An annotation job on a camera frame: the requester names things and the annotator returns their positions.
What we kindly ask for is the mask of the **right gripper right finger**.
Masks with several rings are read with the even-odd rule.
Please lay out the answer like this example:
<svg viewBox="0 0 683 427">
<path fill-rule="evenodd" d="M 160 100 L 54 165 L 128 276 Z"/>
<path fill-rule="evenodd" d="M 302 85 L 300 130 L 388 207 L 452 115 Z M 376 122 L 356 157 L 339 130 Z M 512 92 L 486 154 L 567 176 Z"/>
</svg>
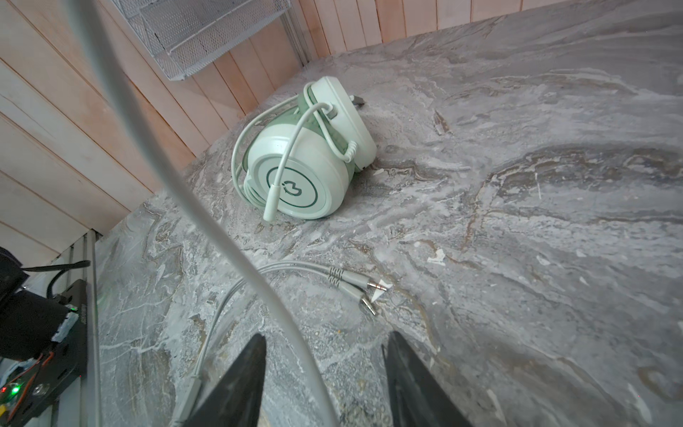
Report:
<svg viewBox="0 0 683 427">
<path fill-rule="evenodd" d="M 462 414 L 400 332 L 382 348 L 395 426 L 466 426 Z"/>
</svg>

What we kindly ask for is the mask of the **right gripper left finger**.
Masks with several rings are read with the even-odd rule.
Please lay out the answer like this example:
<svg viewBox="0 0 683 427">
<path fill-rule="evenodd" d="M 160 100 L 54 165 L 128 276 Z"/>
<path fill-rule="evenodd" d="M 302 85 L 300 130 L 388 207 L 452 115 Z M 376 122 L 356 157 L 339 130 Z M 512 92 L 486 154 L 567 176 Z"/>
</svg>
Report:
<svg viewBox="0 0 683 427">
<path fill-rule="evenodd" d="M 203 404 L 183 425 L 257 426 L 266 359 L 266 338 L 254 334 Z"/>
</svg>

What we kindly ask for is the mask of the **green headphones with cable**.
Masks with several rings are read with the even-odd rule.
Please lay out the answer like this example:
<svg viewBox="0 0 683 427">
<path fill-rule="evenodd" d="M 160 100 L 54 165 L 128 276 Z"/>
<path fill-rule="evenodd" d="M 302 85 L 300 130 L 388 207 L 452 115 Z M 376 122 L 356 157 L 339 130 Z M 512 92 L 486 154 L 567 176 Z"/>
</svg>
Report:
<svg viewBox="0 0 683 427">
<path fill-rule="evenodd" d="M 323 77 L 255 117 L 233 149 L 238 195 L 266 222 L 277 213 L 302 220 L 332 215 L 355 174 L 376 158 L 377 145 L 358 112 L 364 103 L 338 78 Z"/>
</svg>

